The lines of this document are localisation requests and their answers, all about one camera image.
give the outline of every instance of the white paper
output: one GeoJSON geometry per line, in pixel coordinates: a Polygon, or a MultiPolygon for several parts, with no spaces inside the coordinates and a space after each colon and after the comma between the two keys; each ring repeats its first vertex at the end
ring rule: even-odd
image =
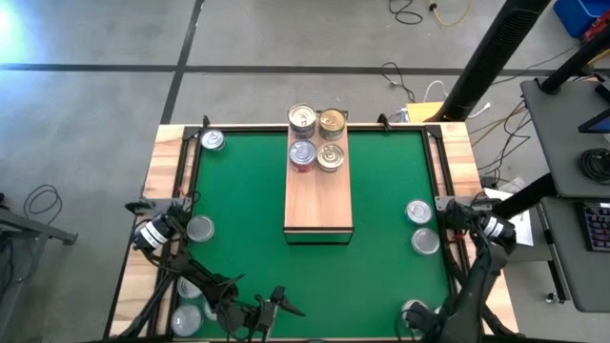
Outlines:
{"type": "MultiPolygon", "coordinates": [[[[512,196],[509,192],[502,192],[490,189],[483,189],[485,194],[490,198],[500,199],[502,201],[512,196]]],[[[517,233],[517,243],[533,247],[534,238],[532,238],[532,223],[530,222],[530,212],[526,211],[522,214],[517,214],[510,220],[515,225],[515,232],[517,233]]]]}

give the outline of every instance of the gray desk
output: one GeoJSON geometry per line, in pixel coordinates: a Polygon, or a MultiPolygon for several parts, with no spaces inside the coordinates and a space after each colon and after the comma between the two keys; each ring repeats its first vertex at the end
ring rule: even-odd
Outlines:
{"type": "Polygon", "coordinates": [[[544,151],[557,193],[562,197],[610,198],[610,186],[586,178],[577,161],[589,149],[610,148],[603,135],[580,133],[579,125],[610,108],[595,93],[597,82],[566,82],[558,95],[542,92],[536,81],[521,83],[525,105],[544,151]]]}
{"type": "Polygon", "coordinates": [[[575,200],[540,200],[545,229],[550,230],[574,306],[582,312],[610,313],[610,253],[586,249],[575,200]]]}

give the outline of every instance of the wooden box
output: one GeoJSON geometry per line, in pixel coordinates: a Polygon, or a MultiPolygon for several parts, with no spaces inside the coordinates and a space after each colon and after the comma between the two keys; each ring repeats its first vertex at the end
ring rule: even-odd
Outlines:
{"type": "MultiPolygon", "coordinates": [[[[349,244],[354,225],[347,130],[346,126],[338,140],[327,141],[316,126],[310,139],[316,149],[327,143],[343,149],[343,164],[337,171],[326,172],[316,165],[312,171],[297,172],[287,158],[284,235],[289,244],[349,244]]],[[[288,147],[295,140],[289,128],[288,147]]]]}

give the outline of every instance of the gold can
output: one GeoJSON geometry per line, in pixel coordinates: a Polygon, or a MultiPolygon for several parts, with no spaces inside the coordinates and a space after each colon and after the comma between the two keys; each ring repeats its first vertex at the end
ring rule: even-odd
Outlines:
{"type": "Polygon", "coordinates": [[[337,109],[327,109],[320,114],[320,136],[326,140],[337,140],[345,129],[345,114],[337,109]]]}
{"type": "Polygon", "coordinates": [[[343,149],[337,144],[325,144],[317,150],[317,165],[325,172],[336,172],[344,158],[343,149]]]}

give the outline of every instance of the white cable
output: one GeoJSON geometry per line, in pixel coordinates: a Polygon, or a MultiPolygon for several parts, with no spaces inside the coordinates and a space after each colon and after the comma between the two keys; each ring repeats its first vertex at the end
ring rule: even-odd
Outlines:
{"type": "Polygon", "coordinates": [[[468,116],[468,118],[474,118],[474,117],[477,117],[479,114],[481,114],[481,113],[483,113],[483,112],[487,111],[487,109],[489,109],[490,107],[492,107],[492,103],[487,103],[487,104],[485,104],[485,106],[483,106],[483,108],[482,108],[482,109],[480,109],[480,111],[478,111],[478,112],[477,112],[477,113],[475,113],[475,114],[470,114],[470,115],[468,116]]]}
{"type": "Polygon", "coordinates": [[[432,88],[432,86],[434,86],[434,84],[441,84],[442,85],[442,92],[445,94],[445,99],[447,98],[447,96],[449,96],[449,94],[447,94],[447,91],[445,90],[445,84],[442,83],[442,81],[440,80],[436,80],[436,81],[432,81],[432,83],[430,85],[428,85],[428,88],[426,89],[426,93],[423,95],[423,102],[426,102],[426,98],[428,97],[428,92],[430,91],[430,88],[432,88]]]}

